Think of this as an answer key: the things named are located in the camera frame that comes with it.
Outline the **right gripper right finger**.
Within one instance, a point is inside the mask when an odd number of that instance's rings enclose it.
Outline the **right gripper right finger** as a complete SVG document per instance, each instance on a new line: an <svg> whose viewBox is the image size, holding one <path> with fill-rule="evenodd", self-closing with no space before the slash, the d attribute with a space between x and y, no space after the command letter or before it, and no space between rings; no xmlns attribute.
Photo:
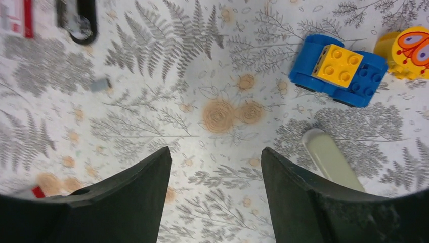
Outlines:
<svg viewBox="0 0 429 243"><path fill-rule="evenodd" d="M428 242L428 190L395 198L356 191L269 147L261 166L276 242Z"/></svg>

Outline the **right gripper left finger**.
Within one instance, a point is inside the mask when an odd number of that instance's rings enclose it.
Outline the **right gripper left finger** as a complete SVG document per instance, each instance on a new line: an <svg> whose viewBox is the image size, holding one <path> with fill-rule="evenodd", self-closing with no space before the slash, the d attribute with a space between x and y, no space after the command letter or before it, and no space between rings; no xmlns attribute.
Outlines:
<svg viewBox="0 0 429 243"><path fill-rule="evenodd" d="M164 147L68 196L1 196L1 242L156 242L172 158Z"/></svg>

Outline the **black stapler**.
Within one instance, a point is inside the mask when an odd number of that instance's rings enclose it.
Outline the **black stapler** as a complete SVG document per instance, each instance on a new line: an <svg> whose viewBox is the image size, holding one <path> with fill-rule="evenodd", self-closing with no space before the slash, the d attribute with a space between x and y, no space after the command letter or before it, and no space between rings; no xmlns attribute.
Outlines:
<svg viewBox="0 0 429 243"><path fill-rule="evenodd" d="M56 0L57 27L66 30L82 46L92 44L98 34L95 0Z"/></svg>

